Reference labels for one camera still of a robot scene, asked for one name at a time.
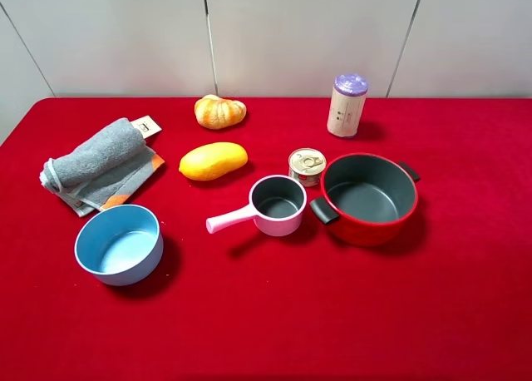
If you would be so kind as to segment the small tin can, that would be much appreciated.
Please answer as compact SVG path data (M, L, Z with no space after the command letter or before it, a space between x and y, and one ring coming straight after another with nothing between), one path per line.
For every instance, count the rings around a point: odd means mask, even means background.
M325 156L313 148L299 148L288 158L288 175L304 187L317 186L327 166Z

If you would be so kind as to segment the yellow mango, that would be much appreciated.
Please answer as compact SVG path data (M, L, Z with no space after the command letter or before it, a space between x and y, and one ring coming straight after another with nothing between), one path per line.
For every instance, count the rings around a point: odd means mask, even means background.
M233 142L215 142L195 148L185 154L179 172L193 181L212 181L248 162L247 151Z

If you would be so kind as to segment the red cooking pot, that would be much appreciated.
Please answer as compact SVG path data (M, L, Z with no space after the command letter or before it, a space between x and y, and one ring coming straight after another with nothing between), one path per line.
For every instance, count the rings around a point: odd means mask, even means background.
M310 202L329 234L349 245L373 247L393 240L415 212L419 174L404 162L369 153L331 161Z

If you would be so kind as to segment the blue plastic bowl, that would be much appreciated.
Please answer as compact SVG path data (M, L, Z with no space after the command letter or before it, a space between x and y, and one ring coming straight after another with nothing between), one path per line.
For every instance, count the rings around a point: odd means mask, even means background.
M164 241L154 213L140 205L118 205L92 217L74 244L76 262L110 286L133 285L160 263Z

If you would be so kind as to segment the peeled orange mandarin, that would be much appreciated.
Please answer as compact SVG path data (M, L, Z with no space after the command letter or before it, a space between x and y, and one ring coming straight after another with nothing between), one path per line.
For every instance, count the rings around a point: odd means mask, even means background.
M247 114L247 107L237 100L207 95L195 103L196 121L210 130L220 130L240 123Z

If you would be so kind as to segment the grey rolled towel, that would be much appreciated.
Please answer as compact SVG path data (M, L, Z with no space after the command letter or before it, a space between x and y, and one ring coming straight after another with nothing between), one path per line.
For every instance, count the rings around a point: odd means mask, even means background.
M121 205L165 163L146 143L160 131L150 116L120 118L71 153L48 159L39 181L80 217Z

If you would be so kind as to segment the pink small saucepan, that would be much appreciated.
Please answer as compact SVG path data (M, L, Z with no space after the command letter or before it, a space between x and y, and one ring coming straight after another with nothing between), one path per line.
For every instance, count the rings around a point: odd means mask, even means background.
M249 203L229 213L208 218L210 234L253 220L264 234L280 237L293 233L301 224L307 204L307 192L296 180L284 175L265 176L249 191Z

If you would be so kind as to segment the purple garbage bag roll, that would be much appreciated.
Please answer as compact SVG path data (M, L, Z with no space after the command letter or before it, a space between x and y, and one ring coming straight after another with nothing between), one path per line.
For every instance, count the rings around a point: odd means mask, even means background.
M331 134L341 138L357 134L367 91L367 80L356 73L335 78L327 121Z

